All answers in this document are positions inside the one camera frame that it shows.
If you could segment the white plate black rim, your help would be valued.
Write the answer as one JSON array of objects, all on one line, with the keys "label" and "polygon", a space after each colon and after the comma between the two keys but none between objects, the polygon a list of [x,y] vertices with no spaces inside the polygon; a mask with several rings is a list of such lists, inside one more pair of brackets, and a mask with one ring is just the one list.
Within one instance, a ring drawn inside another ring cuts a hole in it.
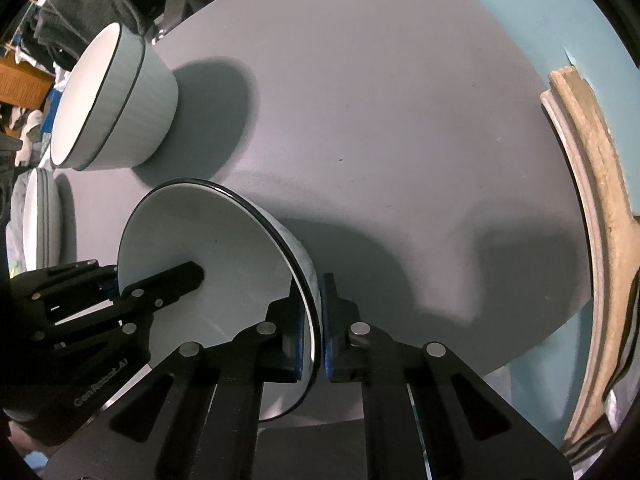
[{"label": "white plate black rim", "polygon": [[35,168],[29,174],[22,240],[27,271],[56,266],[60,261],[62,206],[55,178],[44,168]]}]

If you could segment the dark grey hoodie on chair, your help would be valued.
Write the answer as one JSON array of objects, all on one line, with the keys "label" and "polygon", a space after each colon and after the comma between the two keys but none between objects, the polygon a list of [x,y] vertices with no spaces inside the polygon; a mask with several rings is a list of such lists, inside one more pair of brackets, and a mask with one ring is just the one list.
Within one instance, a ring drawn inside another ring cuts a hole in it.
[{"label": "dark grey hoodie on chair", "polygon": [[46,0],[34,39],[63,70],[72,70],[94,37],[113,23],[144,36],[165,0]]}]

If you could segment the wooden picture frame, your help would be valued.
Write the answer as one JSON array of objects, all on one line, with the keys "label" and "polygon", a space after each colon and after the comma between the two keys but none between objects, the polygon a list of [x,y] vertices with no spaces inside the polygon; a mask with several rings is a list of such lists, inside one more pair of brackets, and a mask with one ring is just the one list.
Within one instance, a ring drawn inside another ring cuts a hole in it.
[{"label": "wooden picture frame", "polygon": [[552,70],[540,100],[576,184],[592,281],[589,353],[563,446],[574,451],[604,421],[605,398],[623,376],[631,343],[632,296],[639,290],[639,216],[631,210],[620,158],[588,81],[574,66]]}]

